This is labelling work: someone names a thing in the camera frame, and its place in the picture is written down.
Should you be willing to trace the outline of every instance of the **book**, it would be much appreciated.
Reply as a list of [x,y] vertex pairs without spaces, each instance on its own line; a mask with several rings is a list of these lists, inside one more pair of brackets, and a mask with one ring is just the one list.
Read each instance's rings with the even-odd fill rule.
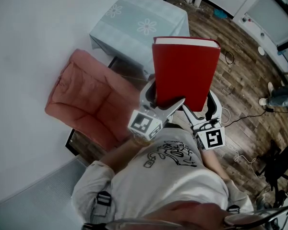
[[155,37],[152,48],[157,105],[167,107],[185,97],[192,111],[202,111],[220,55],[218,42],[195,37]]

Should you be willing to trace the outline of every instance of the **chair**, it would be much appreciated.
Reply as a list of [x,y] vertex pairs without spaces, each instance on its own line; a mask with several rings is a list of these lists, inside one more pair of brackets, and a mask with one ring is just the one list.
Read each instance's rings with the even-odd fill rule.
[[75,50],[50,93],[45,112],[109,151],[129,135],[139,91],[84,50]]
[[271,140],[271,148],[266,155],[257,157],[260,160],[266,162],[266,166],[261,172],[256,172],[256,175],[259,176],[264,172],[265,180],[271,185],[271,191],[275,188],[275,203],[273,207],[280,207],[285,198],[286,194],[283,190],[278,190],[277,180],[280,177],[288,180],[288,175],[285,175],[285,172],[288,169],[288,146],[280,152],[280,148],[276,143]]

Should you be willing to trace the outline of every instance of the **black chair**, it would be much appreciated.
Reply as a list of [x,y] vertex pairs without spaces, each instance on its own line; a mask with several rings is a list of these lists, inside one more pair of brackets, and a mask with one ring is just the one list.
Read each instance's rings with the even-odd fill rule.
[[281,152],[281,149],[272,140],[271,148],[267,154],[257,158],[265,161],[266,166],[261,172],[256,172],[256,175],[259,176],[264,172],[265,180],[271,185],[271,191],[275,188],[275,203],[273,207],[280,207],[284,203],[286,195],[284,190],[278,190],[277,180],[280,177],[288,180],[288,175],[285,175],[288,169],[288,146]]

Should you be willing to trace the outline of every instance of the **table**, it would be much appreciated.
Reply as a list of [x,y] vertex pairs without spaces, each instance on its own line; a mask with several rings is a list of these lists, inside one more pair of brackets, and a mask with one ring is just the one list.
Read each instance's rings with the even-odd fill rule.
[[92,47],[102,48],[143,69],[155,72],[152,43],[156,36],[190,36],[188,16],[162,0],[118,0],[90,33]]

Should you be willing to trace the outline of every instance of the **white t-shirt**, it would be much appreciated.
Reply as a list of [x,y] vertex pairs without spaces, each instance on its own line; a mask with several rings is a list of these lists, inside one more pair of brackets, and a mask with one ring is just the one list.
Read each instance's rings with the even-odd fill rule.
[[204,167],[192,135],[178,128],[162,129],[155,142],[116,175],[105,164],[93,162],[72,195],[84,221],[90,221],[94,198],[107,183],[115,204],[114,219],[139,218],[179,200],[215,203],[224,210],[233,204],[241,212],[253,210],[249,197],[232,180],[224,182]]

